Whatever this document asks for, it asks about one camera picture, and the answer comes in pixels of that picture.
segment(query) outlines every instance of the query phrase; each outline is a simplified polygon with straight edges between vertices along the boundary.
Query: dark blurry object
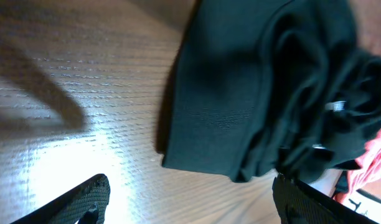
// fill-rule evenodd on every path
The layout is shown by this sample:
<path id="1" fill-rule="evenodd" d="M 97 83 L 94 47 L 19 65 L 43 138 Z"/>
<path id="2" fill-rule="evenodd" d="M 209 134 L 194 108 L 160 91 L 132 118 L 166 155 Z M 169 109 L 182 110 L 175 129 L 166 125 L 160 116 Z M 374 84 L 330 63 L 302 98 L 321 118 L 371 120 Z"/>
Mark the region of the dark blurry object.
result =
<path id="1" fill-rule="evenodd" d="M 273 200 L 282 224 L 375 224 L 299 180 L 279 175 L 273 182 Z"/>
<path id="2" fill-rule="evenodd" d="M 173 80 L 167 168 L 313 182 L 381 128 L 381 58 L 343 0 L 202 1 Z"/>
<path id="3" fill-rule="evenodd" d="M 102 224 L 109 197 L 108 178 L 97 174 L 12 224 Z"/>

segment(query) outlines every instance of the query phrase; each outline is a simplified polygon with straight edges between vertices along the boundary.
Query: wood grain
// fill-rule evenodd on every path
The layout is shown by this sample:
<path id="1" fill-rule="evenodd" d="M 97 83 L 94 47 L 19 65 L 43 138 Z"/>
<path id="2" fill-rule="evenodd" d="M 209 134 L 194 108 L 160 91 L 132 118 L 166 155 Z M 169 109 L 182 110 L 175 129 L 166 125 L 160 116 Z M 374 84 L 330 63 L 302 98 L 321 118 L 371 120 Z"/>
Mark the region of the wood grain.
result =
<path id="1" fill-rule="evenodd" d="M 0 0 L 0 223 L 89 177 L 105 223 L 279 223 L 247 184 L 160 167 L 155 130 L 193 1 Z"/>

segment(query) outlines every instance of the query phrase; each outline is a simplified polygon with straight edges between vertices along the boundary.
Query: folded black fabric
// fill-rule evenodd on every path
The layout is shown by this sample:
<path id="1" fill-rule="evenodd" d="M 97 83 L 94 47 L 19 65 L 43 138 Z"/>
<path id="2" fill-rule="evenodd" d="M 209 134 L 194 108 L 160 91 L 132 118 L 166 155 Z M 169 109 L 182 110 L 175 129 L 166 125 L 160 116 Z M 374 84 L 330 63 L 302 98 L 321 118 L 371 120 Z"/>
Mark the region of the folded black fabric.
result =
<path id="1" fill-rule="evenodd" d="M 381 58 L 343 0 L 202 1 L 174 71 L 164 167 L 312 182 L 381 128 Z"/>

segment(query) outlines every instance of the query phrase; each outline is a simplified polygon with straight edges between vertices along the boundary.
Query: pink fabric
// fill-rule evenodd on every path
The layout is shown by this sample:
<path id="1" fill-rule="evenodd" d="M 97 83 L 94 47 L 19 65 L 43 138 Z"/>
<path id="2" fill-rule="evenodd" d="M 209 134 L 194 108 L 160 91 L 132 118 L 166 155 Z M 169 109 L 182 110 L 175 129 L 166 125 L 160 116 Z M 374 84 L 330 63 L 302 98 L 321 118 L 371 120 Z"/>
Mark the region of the pink fabric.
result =
<path id="1" fill-rule="evenodd" d="M 342 203 L 348 196 L 365 184 L 381 178 L 381 130 L 375 139 L 365 144 L 366 152 L 355 161 L 361 166 L 359 170 L 347 171 L 349 193 L 339 193 L 334 200 Z"/>

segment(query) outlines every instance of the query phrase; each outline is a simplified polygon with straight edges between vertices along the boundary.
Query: red fabric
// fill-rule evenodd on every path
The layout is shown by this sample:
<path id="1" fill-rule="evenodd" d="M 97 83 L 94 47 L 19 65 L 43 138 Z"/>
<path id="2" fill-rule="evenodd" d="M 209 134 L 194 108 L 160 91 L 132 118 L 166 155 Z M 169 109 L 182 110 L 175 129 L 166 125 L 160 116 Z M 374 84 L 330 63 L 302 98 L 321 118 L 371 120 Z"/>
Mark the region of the red fabric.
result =
<path id="1" fill-rule="evenodd" d="M 365 148 L 365 154 L 355 160 L 361 169 L 347 171 L 349 193 L 339 193 L 334 200 L 342 203 L 365 184 L 381 178 L 381 130 L 375 139 L 365 144 Z"/>

